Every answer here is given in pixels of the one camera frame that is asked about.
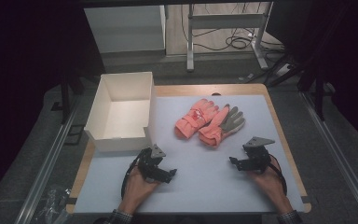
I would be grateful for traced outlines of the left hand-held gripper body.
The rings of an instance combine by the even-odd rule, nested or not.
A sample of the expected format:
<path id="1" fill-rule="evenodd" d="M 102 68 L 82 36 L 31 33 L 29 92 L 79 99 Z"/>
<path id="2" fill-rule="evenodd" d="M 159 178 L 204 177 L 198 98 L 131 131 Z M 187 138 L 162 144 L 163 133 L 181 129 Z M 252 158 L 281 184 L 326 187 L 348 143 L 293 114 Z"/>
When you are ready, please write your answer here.
<path id="1" fill-rule="evenodd" d="M 148 183 L 155 181 L 155 177 L 163 176 L 164 170 L 158 168 L 166 154 L 157 146 L 145 148 L 141 151 L 138 160 L 138 169 Z"/>

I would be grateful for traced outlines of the pale grey table mat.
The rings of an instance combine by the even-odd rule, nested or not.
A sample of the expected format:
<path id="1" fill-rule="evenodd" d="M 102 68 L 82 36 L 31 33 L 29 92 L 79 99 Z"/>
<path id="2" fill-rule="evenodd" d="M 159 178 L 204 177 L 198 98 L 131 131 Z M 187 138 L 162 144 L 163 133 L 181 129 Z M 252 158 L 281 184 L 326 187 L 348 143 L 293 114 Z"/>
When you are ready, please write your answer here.
<path id="1" fill-rule="evenodd" d="M 236 106 L 246 119 L 244 127 L 216 149 L 203 145 L 196 135 L 180 140 L 173 133 L 175 122 L 199 100 L 198 96 L 157 99 L 156 143 L 166 153 L 159 166 L 164 170 L 174 169 L 176 175 L 171 183 L 161 184 L 138 211 L 142 214 L 272 212 L 274 206 L 255 182 L 229 161 L 231 157 L 245 159 L 242 146 L 257 136 L 273 141 L 267 150 L 282 168 L 287 197 L 297 211 L 304 212 L 305 205 L 265 97 L 231 95 L 210 99 L 220 106 Z"/>

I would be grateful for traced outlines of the pink winter glove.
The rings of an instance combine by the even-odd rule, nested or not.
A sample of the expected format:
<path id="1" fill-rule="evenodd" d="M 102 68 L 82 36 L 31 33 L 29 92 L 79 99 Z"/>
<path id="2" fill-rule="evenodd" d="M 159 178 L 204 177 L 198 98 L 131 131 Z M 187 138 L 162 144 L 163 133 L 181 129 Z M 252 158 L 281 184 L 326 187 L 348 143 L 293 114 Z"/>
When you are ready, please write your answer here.
<path id="1" fill-rule="evenodd" d="M 199 129 L 199 140 L 206 146 L 218 147 L 225 138 L 239 131 L 244 124 L 243 112 L 236 106 L 225 105 L 208 126 Z"/>
<path id="2" fill-rule="evenodd" d="M 182 118 L 176 121 L 175 135 L 180 139 L 189 139 L 195 132 L 209 123 L 218 113 L 218 110 L 219 106 L 215 105 L 213 101 L 198 100 Z"/>

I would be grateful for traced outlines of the person's right hand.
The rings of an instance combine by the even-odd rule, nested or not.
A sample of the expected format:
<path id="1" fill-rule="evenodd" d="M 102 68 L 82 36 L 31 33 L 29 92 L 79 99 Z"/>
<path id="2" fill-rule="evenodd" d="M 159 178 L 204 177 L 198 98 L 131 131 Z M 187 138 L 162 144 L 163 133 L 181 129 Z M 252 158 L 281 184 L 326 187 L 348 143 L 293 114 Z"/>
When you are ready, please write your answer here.
<path id="1" fill-rule="evenodd" d="M 263 174 L 248 171 L 247 175 L 250 176 L 257 186 L 267 195 L 275 206 L 278 215 L 287 214 L 293 211 L 289 199 L 284 194 L 282 181 L 271 167 L 268 167 Z"/>

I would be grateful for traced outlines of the white cabinet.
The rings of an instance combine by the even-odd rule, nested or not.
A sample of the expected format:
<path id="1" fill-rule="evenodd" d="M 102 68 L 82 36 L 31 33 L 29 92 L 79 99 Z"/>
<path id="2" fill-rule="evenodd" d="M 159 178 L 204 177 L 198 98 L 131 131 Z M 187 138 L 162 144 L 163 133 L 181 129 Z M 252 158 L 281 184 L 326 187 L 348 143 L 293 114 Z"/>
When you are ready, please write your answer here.
<path id="1" fill-rule="evenodd" d="M 164 6 L 84 9 L 101 53 L 165 49 Z"/>

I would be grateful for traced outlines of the person's left hand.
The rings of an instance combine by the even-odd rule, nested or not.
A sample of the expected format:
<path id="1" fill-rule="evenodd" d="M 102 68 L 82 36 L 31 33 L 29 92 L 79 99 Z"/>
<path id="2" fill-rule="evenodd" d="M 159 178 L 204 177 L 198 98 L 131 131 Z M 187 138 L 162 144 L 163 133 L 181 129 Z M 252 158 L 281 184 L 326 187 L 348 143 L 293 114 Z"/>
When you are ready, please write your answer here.
<path id="1" fill-rule="evenodd" d="M 124 197 L 118 206 L 118 211 L 133 215 L 137 208 L 152 194 L 160 185 L 158 181 L 146 182 L 138 167 L 135 166 L 126 184 Z"/>

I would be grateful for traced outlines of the aluminium floor rail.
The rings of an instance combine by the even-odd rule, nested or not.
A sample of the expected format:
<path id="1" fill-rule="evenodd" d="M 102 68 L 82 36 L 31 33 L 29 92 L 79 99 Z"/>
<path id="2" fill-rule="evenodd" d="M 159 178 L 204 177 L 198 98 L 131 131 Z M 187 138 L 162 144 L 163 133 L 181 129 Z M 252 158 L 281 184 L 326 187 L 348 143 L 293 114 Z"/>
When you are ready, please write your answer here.
<path id="1" fill-rule="evenodd" d="M 320 133 L 322 139 L 324 140 L 328 150 L 332 154 L 333 159 L 335 160 L 338 169 L 342 173 L 348 187 L 350 188 L 356 202 L 358 203 L 358 177 L 355 172 L 352 170 L 348 160 L 345 158 L 340 146 L 337 143 L 337 140 L 332 135 L 330 129 L 324 120 L 320 118 L 314 109 L 315 104 L 312 102 L 310 96 L 307 93 L 301 92 L 299 96 L 303 99 L 307 109 L 309 110 L 310 116 L 314 121 L 318 132 Z"/>
<path id="2" fill-rule="evenodd" d="M 14 224 L 30 224 L 34 215 L 35 209 L 38 206 L 39 200 L 42 197 L 43 191 L 48 183 L 49 177 L 58 159 L 65 138 L 73 124 L 78 107 L 82 101 L 82 96 L 75 96 L 70 106 L 71 112 L 68 119 L 60 126 L 60 129 L 50 147 L 46 158 L 34 180 L 33 185 L 21 207 L 21 210 L 14 221 Z"/>

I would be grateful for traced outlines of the white power strip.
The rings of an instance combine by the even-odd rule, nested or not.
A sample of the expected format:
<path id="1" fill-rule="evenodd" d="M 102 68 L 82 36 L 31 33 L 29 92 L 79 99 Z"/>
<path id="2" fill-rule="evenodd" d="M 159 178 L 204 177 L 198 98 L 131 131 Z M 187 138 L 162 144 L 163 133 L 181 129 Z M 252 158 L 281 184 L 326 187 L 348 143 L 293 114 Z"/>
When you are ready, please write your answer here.
<path id="1" fill-rule="evenodd" d="M 286 63 L 276 72 L 276 75 L 278 77 L 281 77 L 281 76 L 285 75 L 286 73 L 288 73 L 292 68 L 293 68 L 293 66 L 291 64 Z"/>

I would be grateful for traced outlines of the black metal stand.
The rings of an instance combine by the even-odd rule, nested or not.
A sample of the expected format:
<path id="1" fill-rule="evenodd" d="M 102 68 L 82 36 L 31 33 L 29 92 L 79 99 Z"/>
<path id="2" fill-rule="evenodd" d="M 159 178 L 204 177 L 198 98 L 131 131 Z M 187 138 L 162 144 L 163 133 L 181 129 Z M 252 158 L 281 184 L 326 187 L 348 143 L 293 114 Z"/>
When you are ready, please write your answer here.
<path id="1" fill-rule="evenodd" d="M 74 95 L 81 95 L 85 88 L 80 81 L 79 74 L 76 72 L 67 73 L 62 75 L 61 81 L 61 97 L 60 102 L 55 102 L 51 108 L 52 111 L 62 112 L 62 124 L 64 124 L 70 116 L 70 96 L 69 91 Z"/>
<path id="2" fill-rule="evenodd" d="M 323 72 L 319 71 L 315 78 L 315 112 L 321 121 L 324 121 L 323 112 L 323 98 L 324 98 L 324 77 Z"/>

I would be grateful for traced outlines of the white cardboard box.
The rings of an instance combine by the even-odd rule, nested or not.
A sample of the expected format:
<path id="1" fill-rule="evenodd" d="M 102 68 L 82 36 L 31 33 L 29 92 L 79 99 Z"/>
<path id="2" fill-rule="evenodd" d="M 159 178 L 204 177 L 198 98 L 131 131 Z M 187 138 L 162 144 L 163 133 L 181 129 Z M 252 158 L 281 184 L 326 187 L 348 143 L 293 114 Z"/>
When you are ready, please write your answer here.
<path id="1" fill-rule="evenodd" d="M 101 152 L 133 151 L 152 143 L 156 100 L 151 72 L 104 74 L 84 131 Z"/>

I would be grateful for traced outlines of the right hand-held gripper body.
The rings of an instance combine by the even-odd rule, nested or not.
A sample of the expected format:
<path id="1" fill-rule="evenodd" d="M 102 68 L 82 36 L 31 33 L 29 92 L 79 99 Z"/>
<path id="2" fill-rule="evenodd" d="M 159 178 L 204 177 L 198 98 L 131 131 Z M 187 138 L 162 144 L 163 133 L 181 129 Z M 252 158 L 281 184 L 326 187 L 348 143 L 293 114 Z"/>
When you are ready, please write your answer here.
<path id="1" fill-rule="evenodd" d="M 270 164 L 269 152 L 266 145 L 274 144 L 275 141 L 267 138 L 254 136 L 242 147 L 248 156 L 243 163 L 245 171 L 258 171 L 264 173 Z"/>

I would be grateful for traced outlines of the clear plastic bag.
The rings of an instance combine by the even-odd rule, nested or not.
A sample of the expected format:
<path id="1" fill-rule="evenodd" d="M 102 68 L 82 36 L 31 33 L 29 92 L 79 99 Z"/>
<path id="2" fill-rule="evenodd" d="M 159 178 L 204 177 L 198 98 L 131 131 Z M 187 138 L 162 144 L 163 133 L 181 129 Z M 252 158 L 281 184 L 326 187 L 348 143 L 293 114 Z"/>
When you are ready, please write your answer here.
<path id="1" fill-rule="evenodd" d="M 71 215 L 66 211 L 71 190 L 53 185 L 47 192 L 43 208 L 36 213 L 32 224 L 66 224 Z"/>

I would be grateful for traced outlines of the grey metal desk frame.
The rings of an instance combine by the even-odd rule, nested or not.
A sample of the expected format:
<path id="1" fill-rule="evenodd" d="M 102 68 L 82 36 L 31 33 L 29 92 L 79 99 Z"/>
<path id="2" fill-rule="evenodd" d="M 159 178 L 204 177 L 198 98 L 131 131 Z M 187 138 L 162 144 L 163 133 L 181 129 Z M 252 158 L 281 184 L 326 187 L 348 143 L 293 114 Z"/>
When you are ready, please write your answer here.
<path id="1" fill-rule="evenodd" d="M 193 4 L 188 5 L 188 37 L 186 50 L 186 70 L 194 71 L 193 31 L 199 29 L 228 29 L 228 28 L 255 28 L 258 30 L 251 47 L 262 70 L 267 70 L 268 64 L 261 52 L 261 42 L 267 27 L 272 3 L 268 2 L 262 13 L 253 14 L 212 14 L 194 15 Z"/>

